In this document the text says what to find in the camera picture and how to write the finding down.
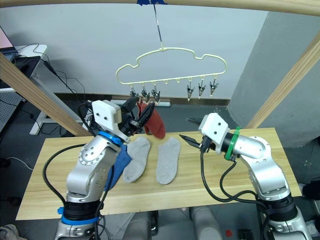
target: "green ring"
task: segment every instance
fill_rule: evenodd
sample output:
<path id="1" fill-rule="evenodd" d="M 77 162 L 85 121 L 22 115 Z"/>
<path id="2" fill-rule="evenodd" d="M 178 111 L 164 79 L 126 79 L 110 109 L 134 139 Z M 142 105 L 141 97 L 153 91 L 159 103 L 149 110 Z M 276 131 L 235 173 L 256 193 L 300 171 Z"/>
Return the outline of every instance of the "green ring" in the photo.
<path id="1" fill-rule="evenodd" d="M 228 150 L 226 151 L 225 155 L 224 155 L 224 159 L 225 160 L 228 160 L 228 161 L 231 161 L 231 154 L 232 154 L 232 151 L 235 147 L 235 143 L 239 137 L 239 134 L 240 134 L 240 127 L 237 126 L 235 131 L 234 131 L 234 134 L 231 138 L 231 141 L 230 141 L 230 145 L 228 147 Z"/>

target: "wooden tabletop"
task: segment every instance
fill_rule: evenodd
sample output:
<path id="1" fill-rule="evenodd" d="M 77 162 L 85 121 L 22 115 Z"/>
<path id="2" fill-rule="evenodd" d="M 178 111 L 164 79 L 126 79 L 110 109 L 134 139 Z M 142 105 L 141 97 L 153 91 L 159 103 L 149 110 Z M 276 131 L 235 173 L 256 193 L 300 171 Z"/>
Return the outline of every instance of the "wooden tabletop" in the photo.
<path id="1" fill-rule="evenodd" d="M 200 133 L 172 132 L 159 140 L 152 135 L 136 134 L 131 137 L 134 141 L 137 137 L 146 137 L 151 144 L 147 164 L 143 175 L 134 183 L 125 183 L 122 177 L 110 190 L 104 202 L 102 214 L 135 213 L 152 210 L 173 209 L 200 205 L 220 204 L 209 196 L 205 190 L 200 174 L 200 152 L 189 146 L 179 134 L 187 135 L 201 141 Z M 241 135 L 259 136 L 266 139 L 271 145 L 273 159 L 282 168 L 292 196 L 301 196 L 296 178 L 290 167 L 286 154 L 282 148 L 276 130 L 274 128 L 242 129 Z M 181 143 L 178 159 L 178 169 L 175 179 L 168 185 L 161 185 L 156 180 L 156 167 L 158 160 L 158 145 L 174 137 Z M 57 208 L 62 206 L 59 198 L 46 186 L 42 178 L 42 169 L 45 162 L 57 151 L 76 144 L 88 143 L 91 136 L 47 138 L 43 144 L 38 160 L 34 167 L 30 181 L 26 188 L 17 220 L 56 219 Z M 66 196 L 66 179 L 78 160 L 80 148 L 68 150 L 57 156 L 49 165 L 47 175 L 49 181 L 57 190 Z M 206 180 L 211 190 L 219 197 L 224 197 L 219 188 L 219 180 L 222 173 L 232 164 L 226 161 L 223 155 L 217 155 L 210 151 L 204 155 L 204 171 Z M 236 167 L 226 176 L 224 186 L 230 194 L 236 194 L 242 190 L 253 190 L 248 177 L 248 169 L 241 160 Z M 246 194 L 243 198 L 253 199 Z"/>

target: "blue ring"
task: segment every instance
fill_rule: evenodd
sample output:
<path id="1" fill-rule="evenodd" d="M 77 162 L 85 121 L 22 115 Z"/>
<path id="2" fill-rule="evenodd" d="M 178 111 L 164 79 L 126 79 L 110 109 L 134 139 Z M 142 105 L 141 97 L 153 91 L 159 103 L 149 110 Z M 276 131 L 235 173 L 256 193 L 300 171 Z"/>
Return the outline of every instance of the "blue ring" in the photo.
<path id="1" fill-rule="evenodd" d="M 95 218 L 91 218 L 91 219 L 87 219 L 87 220 L 81 220 L 81 221 L 72 221 L 72 220 L 68 220 L 64 216 L 62 216 L 61 221 L 62 221 L 62 223 L 67 224 L 67 225 L 85 225 L 85 224 L 93 224 L 93 223 L 98 222 L 99 217 L 95 217 Z"/>
<path id="2" fill-rule="evenodd" d="M 105 138 L 109 139 L 111 142 L 121 146 L 123 144 L 123 142 L 121 141 L 120 138 L 116 137 L 116 136 L 112 136 L 111 134 L 105 132 L 105 131 L 99 131 L 98 135 L 104 136 Z"/>

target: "gray pillar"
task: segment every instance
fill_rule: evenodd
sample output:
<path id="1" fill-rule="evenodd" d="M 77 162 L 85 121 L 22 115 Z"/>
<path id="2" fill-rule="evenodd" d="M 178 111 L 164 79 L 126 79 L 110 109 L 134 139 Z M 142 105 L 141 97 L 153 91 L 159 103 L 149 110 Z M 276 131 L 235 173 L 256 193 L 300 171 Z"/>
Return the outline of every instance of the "gray pillar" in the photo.
<path id="1" fill-rule="evenodd" d="M 245 127 L 320 30 L 320 17 L 269 12 L 229 103 Z M 284 147 L 320 136 L 320 62 L 259 126 L 275 127 Z"/>

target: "floor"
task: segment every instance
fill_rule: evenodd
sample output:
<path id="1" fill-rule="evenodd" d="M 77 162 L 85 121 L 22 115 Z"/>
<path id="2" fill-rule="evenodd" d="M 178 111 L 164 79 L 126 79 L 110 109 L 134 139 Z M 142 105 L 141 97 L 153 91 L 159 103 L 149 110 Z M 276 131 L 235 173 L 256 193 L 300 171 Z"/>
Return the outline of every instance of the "floor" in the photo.
<path id="1" fill-rule="evenodd" d="M 76 101 L 66 101 L 72 109 L 78 105 Z M 32 113 L 35 117 L 39 114 L 30 103 L 21 103 L 19 107 Z M 200 118 L 205 114 L 218 112 L 230 128 L 235 128 L 236 123 L 230 117 L 225 106 L 208 105 L 173 105 L 172 107 L 157 107 L 162 117 L 167 132 L 196 131 L 197 126 L 187 122 L 186 118 Z M 28 114 L 17 109 L 0 134 L 0 156 L 1 158 L 17 157 L 24 160 L 31 167 L 34 166 L 45 138 L 58 138 L 65 134 L 65 130 L 56 128 L 57 125 L 45 124 L 39 135 L 29 135 L 34 121 Z M 320 145 L 311 141 L 299 148 L 286 148 L 286 155 L 290 161 L 296 179 L 299 183 L 307 183 L 313 177 L 319 176 L 320 169 Z M 58 219 L 47 220 L 22 220 L 15 221 L 19 207 L 12 206 L 3 201 L 8 196 L 22 197 L 27 187 L 31 171 L 18 161 L 12 160 L 8 168 L 0 168 L 0 226 L 15 224 L 20 235 L 28 240 L 52 239 Z M 305 221 L 315 217 L 312 203 L 303 197 L 295 198 L 300 207 Z M 230 203 L 210 206 L 220 224 L 225 240 L 237 240 L 237 229 L 252 229 L 255 239 L 258 239 L 257 212 L 254 205 L 245 203 Z M 124 234 L 132 214 L 118 214 L 106 217 L 106 226 L 113 240 L 120 240 Z M 189 218 L 188 209 L 170 209 L 159 211 L 159 232 L 153 240 L 194 240 L 193 223 Z"/>

